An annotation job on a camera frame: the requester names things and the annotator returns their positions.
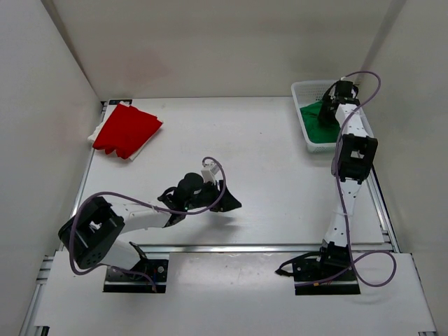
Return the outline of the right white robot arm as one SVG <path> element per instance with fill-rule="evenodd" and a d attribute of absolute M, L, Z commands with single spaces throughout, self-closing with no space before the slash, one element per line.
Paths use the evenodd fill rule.
<path fill-rule="evenodd" d="M 325 130 L 339 127 L 331 168 L 337 201 L 323 238 L 321 257 L 314 263 L 316 275 L 329 280 L 340 268 L 351 264 L 347 229 L 358 192 L 370 174 L 378 140 L 370 136 L 363 125 L 360 102 L 351 81 L 338 80 L 332 84 L 322 102 L 318 124 Z"/>

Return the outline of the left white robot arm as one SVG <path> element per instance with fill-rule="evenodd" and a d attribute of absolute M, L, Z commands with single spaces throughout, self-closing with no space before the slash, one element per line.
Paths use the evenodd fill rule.
<path fill-rule="evenodd" d="M 147 228 L 169 228 L 186 218 L 186 212 L 205 208 L 225 213 L 242 206 L 227 189 L 223 179 L 213 174 L 204 178 L 187 173 L 178 185 L 166 189 L 157 203 L 168 208 L 158 211 L 154 206 L 138 203 L 110 203 L 105 196 L 91 199 L 78 217 L 73 242 L 70 242 L 74 219 L 70 218 L 58 232 L 59 240 L 70 251 L 79 269 L 97 265 L 121 269 L 131 280 L 149 274 L 148 259 L 137 244 L 122 242 L 118 237 L 126 232 Z"/>

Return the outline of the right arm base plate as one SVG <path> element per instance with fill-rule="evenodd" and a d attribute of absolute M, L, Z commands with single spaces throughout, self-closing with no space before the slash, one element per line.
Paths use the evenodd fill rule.
<path fill-rule="evenodd" d="M 287 260 L 275 273 L 293 278 L 296 296 L 361 294 L 357 277 L 351 269 L 322 265 L 315 255 Z"/>

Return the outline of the white t shirt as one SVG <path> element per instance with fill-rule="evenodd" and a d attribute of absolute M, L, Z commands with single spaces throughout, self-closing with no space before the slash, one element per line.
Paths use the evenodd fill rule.
<path fill-rule="evenodd" d="M 87 138 L 87 140 L 93 144 L 96 140 L 97 137 L 99 136 L 99 133 L 102 131 L 103 126 L 106 124 L 106 122 L 103 120 L 98 126 L 96 126 L 95 130 L 93 131 L 93 133 Z M 135 158 L 137 158 L 140 154 L 140 152 L 144 149 L 145 145 L 148 143 L 148 141 L 146 141 L 143 145 L 141 145 L 135 152 L 133 152 L 133 154 L 131 154 L 128 157 L 128 160 L 134 161 Z"/>

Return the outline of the green item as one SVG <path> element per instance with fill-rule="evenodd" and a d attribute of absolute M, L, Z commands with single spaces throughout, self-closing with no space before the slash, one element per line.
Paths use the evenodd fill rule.
<path fill-rule="evenodd" d="M 316 101 L 313 104 L 300 108 L 300 114 L 306 129 L 309 140 L 314 144 L 332 144 L 335 143 L 340 133 L 338 124 L 323 127 L 318 122 L 318 114 L 322 101 Z"/>

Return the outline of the red t shirt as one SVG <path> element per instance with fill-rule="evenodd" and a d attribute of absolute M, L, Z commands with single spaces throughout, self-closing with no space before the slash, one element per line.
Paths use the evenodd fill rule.
<path fill-rule="evenodd" d="M 163 125 L 157 116 L 124 104 L 118 104 L 105 122 L 92 147 L 106 155 L 115 153 L 123 160 L 128 160 Z"/>

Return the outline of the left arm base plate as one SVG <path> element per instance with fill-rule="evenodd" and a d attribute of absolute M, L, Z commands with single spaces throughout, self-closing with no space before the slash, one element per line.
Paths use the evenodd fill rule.
<path fill-rule="evenodd" d="M 147 255 L 132 270 L 133 274 L 108 267 L 104 278 L 104 293 L 166 293 L 169 256 Z"/>

